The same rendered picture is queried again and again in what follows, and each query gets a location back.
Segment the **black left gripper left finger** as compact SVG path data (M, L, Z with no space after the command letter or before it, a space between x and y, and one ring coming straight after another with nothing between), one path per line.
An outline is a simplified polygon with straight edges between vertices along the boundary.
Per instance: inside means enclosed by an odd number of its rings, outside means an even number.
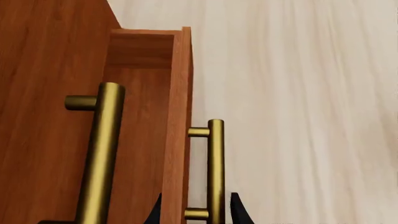
M160 224L162 194L159 194L149 216L143 224Z

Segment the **open wooden drawer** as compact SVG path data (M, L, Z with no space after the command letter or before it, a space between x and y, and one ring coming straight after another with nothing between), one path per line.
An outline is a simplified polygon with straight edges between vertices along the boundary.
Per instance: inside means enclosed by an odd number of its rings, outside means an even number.
M103 80L126 89L109 223L144 224L161 199L160 224L186 224L191 29L113 30Z

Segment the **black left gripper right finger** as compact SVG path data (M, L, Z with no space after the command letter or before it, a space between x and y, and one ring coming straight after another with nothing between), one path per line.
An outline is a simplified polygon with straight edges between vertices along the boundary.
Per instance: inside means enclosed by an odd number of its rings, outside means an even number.
M255 224L246 211L237 192L231 193L230 209L233 224Z

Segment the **wooden cabinet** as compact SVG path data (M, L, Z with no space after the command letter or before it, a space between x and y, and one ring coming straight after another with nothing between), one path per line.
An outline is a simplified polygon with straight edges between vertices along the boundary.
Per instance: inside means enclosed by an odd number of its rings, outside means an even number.
M0 224L75 217L109 33L107 0L0 0Z

